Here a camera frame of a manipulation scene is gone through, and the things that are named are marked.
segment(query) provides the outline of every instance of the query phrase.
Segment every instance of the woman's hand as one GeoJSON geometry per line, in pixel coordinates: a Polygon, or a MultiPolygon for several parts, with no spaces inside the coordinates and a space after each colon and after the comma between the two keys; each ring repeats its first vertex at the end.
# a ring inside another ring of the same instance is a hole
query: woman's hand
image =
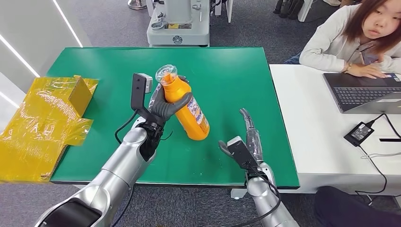
{"type": "Polygon", "coordinates": [[[353,64],[349,67],[347,73],[356,77],[368,77],[372,79],[385,78],[384,75],[376,66],[373,65],[362,65],[362,64],[353,64]]]}
{"type": "Polygon", "coordinates": [[[374,63],[382,63],[384,61],[384,54],[379,54],[378,55],[378,60],[375,61],[374,63]]]}

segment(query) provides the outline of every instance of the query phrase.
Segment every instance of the yellow plastic bag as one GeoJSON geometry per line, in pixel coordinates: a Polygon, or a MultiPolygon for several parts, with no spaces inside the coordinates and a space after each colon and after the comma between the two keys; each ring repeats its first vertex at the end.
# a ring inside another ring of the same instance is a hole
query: yellow plastic bag
{"type": "Polygon", "coordinates": [[[0,134],[0,182],[46,182],[67,145],[79,146],[93,120],[81,118],[98,80],[36,78],[0,134]]]}

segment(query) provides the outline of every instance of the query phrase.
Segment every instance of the green tabletop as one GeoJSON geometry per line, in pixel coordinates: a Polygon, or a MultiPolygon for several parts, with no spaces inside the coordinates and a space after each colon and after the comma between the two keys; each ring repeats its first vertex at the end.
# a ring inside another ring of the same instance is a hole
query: green tabletop
{"type": "MultiPolygon", "coordinates": [[[[82,146],[70,146],[51,181],[91,181],[118,147],[114,132],[133,114],[132,74],[150,76],[172,64],[186,76],[210,124],[209,136],[193,141],[173,116],[165,126],[157,156],[138,183],[244,185],[244,171],[218,148],[218,140],[240,135],[245,123],[239,109],[251,114],[259,130],[263,157],[280,188],[299,187],[298,177],[263,48],[66,48],[49,69],[49,77],[99,79],[84,118],[94,122],[82,146]]],[[[131,128],[120,132],[122,138],[131,128]]]]}

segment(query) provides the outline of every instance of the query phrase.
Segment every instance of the white machine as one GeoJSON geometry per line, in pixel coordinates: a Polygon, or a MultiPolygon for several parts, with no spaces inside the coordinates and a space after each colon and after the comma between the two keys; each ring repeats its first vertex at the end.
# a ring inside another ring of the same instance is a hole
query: white machine
{"type": "Polygon", "coordinates": [[[209,22],[209,0],[155,1],[146,32],[149,46],[208,46],[209,22]]]}

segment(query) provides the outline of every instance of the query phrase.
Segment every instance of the power adapter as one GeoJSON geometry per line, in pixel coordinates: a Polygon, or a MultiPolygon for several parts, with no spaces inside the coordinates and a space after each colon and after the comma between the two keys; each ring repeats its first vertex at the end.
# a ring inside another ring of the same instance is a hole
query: power adapter
{"type": "Polygon", "coordinates": [[[353,128],[347,135],[344,136],[348,142],[350,142],[355,147],[359,147],[360,144],[370,136],[374,130],[371,128],[374,121],[367,124],[361,122],[355,128],[353,128]]]}

